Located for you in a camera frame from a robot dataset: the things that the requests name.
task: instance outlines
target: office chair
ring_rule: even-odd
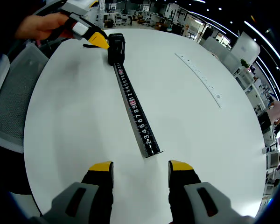
[[[14,185],[7,187],[13,193],[29,193],[29,187],[20,183],[27,179],[23,156],[25,118],[33,89],[47,61],[34,44],[28,43],[10,67],[5,63],[5,69],[0,70],[0,175],[2,181]]]

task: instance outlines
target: office floor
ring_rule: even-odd
[[[105,28],[105,29],[135,29],[135,28],[139,28],[139,29],[154,29],[154,27],[151,26],[147,26],[147,25],[141,25],[139,23],[137,23],[137,21],[133,21],[132,25],[118,25],[117,27],[113,26],[112,28]]]

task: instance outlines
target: white round table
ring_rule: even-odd
[[[33,91],[25,122],[29,184],[42,213],[52,199],[80,182],[95,163],[114,162],[112,224],[172,221],[168,161],[194,167],[255,216],[262,198],[266,157],[253,108],[230,72],[196,42],[145,29],[111,29],[126,40],[127,74],[162,151],[144,159],[137,145],[107,51],[63,42]],[[222,96],[221,109],[175,53],[188,56]]]

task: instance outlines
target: ceiling light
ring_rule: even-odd
[[[270,48],[275,52],[275,54],[277,55],[277,57],[280,59],[280,55],[279,53],[276,51],[276,49],[273,47],[273,45],[257,30],[255,29],[251,24],[249,24],[248,22],[245,21],[245,24],[247,26],[249,26],[251,29],[253,29],[266,43],[267,45],[270,46]]]
[[[223,30],[221,30],[220,28],[218,28],[218,27],[216,27],[216,26],[214,26],[213,24],[210,24],[212,27],[214,27],[214,28],[216,28],[216,29],[218,29],[218,30],[220,30],[222,33],[224,33],[224,34],[226,34],[226,32],[224,32]]]
[[[200,25],[203,25],[203,23],[198,20],[195,20],[195,22],[199,23]]]
[[[235,33],[233,33],[231,30],[227,29],[225,26],[221,25],[220,23],[218,23],[218,22],[216,22],[216,21],[214,21],[214,20],[212,20],[212,19],[210,19],[210,18],[208,18],[208,17],[206,17],[206,16],[204,16],[204,15],[200,15],[200,14],[198,14],[198,13],[194,13],[194,12],[190,12],[190,13],[193,13],[193,14],[195,14],[195,15],[199,15],[199,16],[205,18],[205,19],[208,19],[208,20],[214,22],[215,24],[218,24],[219,26],[223,27],[224,29],[228,30],[228,31],[231,32],[233,35],[235,35],[236,37],[238,37],[238,35],[236,35]]]

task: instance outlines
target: gray mesh chair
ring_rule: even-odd
[[[10,64],[9,72],[0,87],[1,147],[23,153],[29,101],[47,61],[48,58],[35,45],[28,43]]]

